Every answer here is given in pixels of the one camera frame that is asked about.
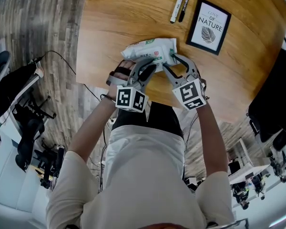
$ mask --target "white cube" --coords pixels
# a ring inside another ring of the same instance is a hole
[[[204,87],[199,78],[173,89],[173,93],[187,110],[206,105]]]
[[[115,106],[117,108],[142,113],[147,105],[148,96],[134,87],[118,85]]]

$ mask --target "wet wipes package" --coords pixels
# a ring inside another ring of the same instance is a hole
[[[123,52],[125,60],[137,60],[141,57],[151,57],[151,64],[157,65],[156,72],[162,71],[162,65],[167,63],[169,66],[178,64],[178,61],[171,55],[177,53],[176,38],[156,38],[147,41],[137,42],[129,45]]]

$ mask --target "wrist strap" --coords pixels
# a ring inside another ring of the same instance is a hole
[[[109,100],[111,100],[111,101],[113,101],[115,103],[115,101],[110,96],[108,96],[106,94],[101,94],[100,97],[101,97],[101,100],[103,100],[104,98],[107,98],[107,99],[109,99]]]

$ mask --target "black marker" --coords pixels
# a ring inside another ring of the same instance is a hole
[[[181,4],[182,4],[182,0],[177,0],[173,14],[172,14],[172,17],[171,17],[171,23],[172,24],[174,24],[176,21],[176,18],[178,16],[178,12],[179,12],[179,9],[181,7]]]
[[[185,9],[186,9],[187,2],[188,2],[188,1],[189,1],[189,0],[185,0],[185,2],[184,2],[183,9],[182,9],[182,11],[181,11],[181,13],[180,13],[179,22],[182,22],[182,21],[183,21],[183,17],[184,17],[184,15],[185,15]]]

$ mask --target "picture frame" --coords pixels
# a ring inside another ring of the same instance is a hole
[[[231,14],[207,0],[197,0],[186,44],[219,55]]]

